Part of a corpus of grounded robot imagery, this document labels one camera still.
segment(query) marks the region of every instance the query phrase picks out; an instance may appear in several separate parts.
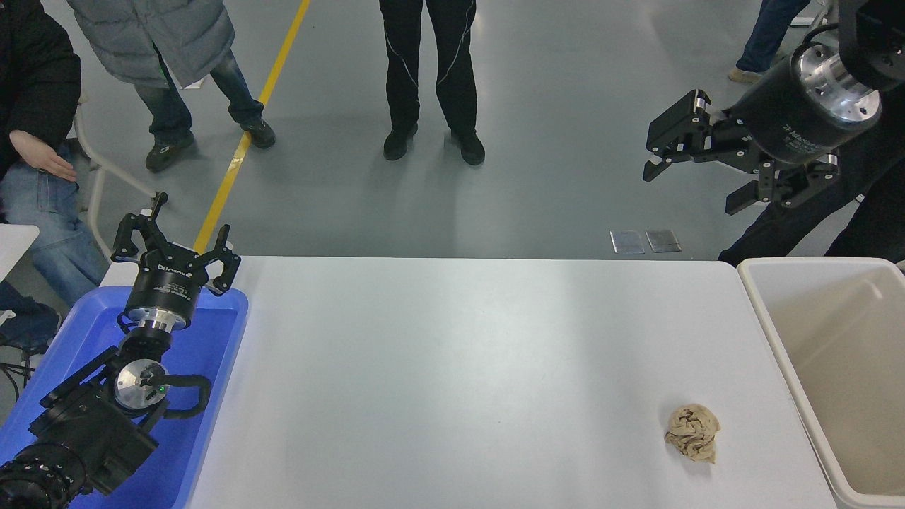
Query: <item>robotic arm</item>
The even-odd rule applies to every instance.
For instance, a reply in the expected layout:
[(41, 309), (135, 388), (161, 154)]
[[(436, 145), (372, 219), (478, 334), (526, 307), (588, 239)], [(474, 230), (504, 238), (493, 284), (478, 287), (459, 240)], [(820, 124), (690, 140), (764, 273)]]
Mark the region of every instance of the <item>robotic arm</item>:
[[(0, 466), (0, 507), (62, 509), (94, 489), (109, 495), (157, 448), (149, 432), (161, 418), (191, 418), (207, 406), (210, 380), (169, 374), (161, 360), (172, 332), (191, 324), (201, 287), (214, 295), (229, 290), (241, 259), (226, 242), (228, 225), (206, 254), (168, 242), (156, 223), (166, 202), (167, 195), (158, 193), (151, 210), (128, 214), (119, 224), (111, 258), (138, 263), (118, 319), (126, 336), (41, 400), (47, 409), (29, 427), (36, 440)], [(131, 240), (135, 231), (148, 249), (140, 258)], [(205, 268), (217, 261), (223, 273), (209, 282)], [(197, 404), (169, 409), (173, 386), (197, 387)]]
[[(811, 39), (838, 28), (838, 49)], [(905, 82), (905, 2), (840, 0), (839, 24), (807, 35), (733, 106), (710, 111), (690, 91), (651, 122), (650, 182), (672, 163), (719, 161), (757, 175), (726, 198), (726, 213), (755, 202), (798, 206), (840, 177), (834, 151), (873, 127), (878, 91)]]

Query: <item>yellow floor line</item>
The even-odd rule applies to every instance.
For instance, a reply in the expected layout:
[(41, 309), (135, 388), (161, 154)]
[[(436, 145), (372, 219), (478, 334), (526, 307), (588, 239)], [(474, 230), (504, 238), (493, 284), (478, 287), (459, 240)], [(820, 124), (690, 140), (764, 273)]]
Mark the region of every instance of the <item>yellow floor line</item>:
[[(283, 65), (286, 63), (286, 58), (289, 56), (289, 50), (292, 49), (292, 44), (295, 42), (295, 37), (299, 33), (301, 21), (305, 18), (305, 13), (308, 12), (308, 5), (310, 3), (310, 0), (302, 0), (299, 5), (299, 10), (295, 14), (295, 19), (292, 20), (292, 26), (290, 26), (286, 38), (283, 39), (280, 54), (277, 55), (277, 60), (271, 68), (271, 74), (268, 76), (267, 82), (264, 84), (264, 90), (261, 92), (261, 97), (258, 99), (258, 101), (264, 103), (264, 105), (270, 100), (271, 94), (273, 94), (273, 88), (276, 87), (277, 80), (280, 79)], [(194, 249), (198, 253), (203, 253), (207, 248), (208, 243), (210, 243), (211, 235), (214, 233), (214, 227), (216, 226), (217, 221), (220, 220), (220, 215), (223, 213), (224, 206), (226, 205), (226, 199), (229, 198), (229, 193), (233, 189), (233, 183), (235, 183), (235, 179), (239, 175), (239, 169), (242, 168), (242, 163), (245, 161), (245, 154), (248, 152), (248, 146), (250, 144), (251, 138), (249, 138), (248, 133), (243, 134), (242, 139), (239, 141), (239, 146), (233, 154), (233, 160), (230, 161), (229, 168), (226, 170), (226, 175), (220, 183), (220, 188), (217, 190), (217, 194), (214, 197), (214, 202), (207, 211), (207, 217), (201, 225), (201, 231), (198, 232), (198, 237), (195, 239)]]

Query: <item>gray puffer jacket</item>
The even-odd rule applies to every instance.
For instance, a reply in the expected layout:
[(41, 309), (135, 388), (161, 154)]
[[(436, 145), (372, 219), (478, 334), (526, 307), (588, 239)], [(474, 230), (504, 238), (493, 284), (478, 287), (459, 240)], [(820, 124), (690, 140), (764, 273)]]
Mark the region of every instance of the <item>gray puffer jacket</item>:
[(207, 75), (235, 38), (223, 0), (67, 0), (100, 63), (119, 80), (167, 87), (154, 46), (183, 86)]

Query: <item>black jacket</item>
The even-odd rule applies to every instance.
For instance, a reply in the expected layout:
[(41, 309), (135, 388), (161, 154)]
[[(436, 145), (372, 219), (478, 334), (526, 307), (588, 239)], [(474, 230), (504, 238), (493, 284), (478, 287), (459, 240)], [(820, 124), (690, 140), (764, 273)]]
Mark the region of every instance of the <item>black jacket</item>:
[(10, 131), (59, 147), (80, 91), (79, 57), (66, 31), (38, 0), (0, 0), (0, 178), (19, 159)]

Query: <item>jeans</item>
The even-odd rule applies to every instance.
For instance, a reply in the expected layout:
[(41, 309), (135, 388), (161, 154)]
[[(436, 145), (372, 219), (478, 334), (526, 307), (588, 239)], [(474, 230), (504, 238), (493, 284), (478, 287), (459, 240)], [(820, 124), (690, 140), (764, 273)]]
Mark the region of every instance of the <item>jeans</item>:
[[(65, 146), (59, 153), (71, 159)], [(21, 160), (0, 180), (0, 212), (13, 225), (38, 227), (38, 238), (29, 248), (34, 267), (70, 306), (97, 288), (109, 266), (79, 219), (78, 189), (78, 184)]]
[(811, 0), (763, 0), (754, 30), (736, 67), (748, 72), (769, 69), (789, 24), (810, 3)]
[[(169, 87), (164, 89), (135, 85), (135, 91), (154, 117), (148, 131), (154, 135), (155, 143), (175, 145), (191, 137), (192, 114), (179, 96), (176, 84), (173, 83), (160, 52), (157, 53), (157, 58), (160, 60), (160, 69), (167, 78)], [(211, 77), (229, 100), (229, 113), (235, 122), (249, 124), (261, 119), (264, 105), (248, 92), (248, 84), (232, 51), (211, 70)]]
[(34, 299), (23, 297), (15, 288), (0, 282), (0, 312), (10, 310), (15, 317), (0, 325), (0, 345), (29, 353), (43, 353), (57, 332), (60, 315)]

